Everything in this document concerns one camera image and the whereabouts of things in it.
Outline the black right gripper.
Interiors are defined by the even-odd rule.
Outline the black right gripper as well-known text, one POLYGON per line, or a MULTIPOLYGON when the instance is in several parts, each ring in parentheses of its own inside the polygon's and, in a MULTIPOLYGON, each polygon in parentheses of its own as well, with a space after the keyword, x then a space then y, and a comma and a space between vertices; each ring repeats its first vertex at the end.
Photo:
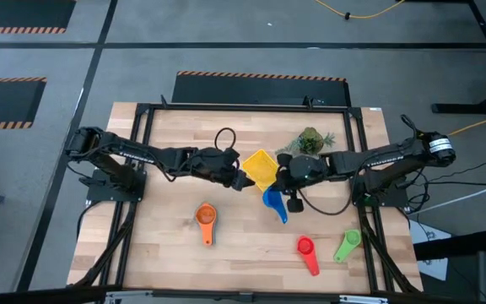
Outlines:
POLYGON ((332 175, 332 170, 323 158, 279 154, 277 162, 277 185, 273 185, 273 191, 289 195, 287 208, 290 213, 300 213, 304 210, 303 200, 297 196, 301 188, 325 181, 332 175))

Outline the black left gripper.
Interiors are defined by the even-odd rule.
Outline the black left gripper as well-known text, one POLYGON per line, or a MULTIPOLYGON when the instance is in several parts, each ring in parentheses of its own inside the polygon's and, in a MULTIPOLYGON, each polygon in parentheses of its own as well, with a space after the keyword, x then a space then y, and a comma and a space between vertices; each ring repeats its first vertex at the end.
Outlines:
POLYGON ((246 186, 254 186, 255 182, 239 169, 239 156, 231 148, 224 151, 215 148, 200 149, 191 158, 191 176, 217 182, 236 191, 241 191, 246 186))

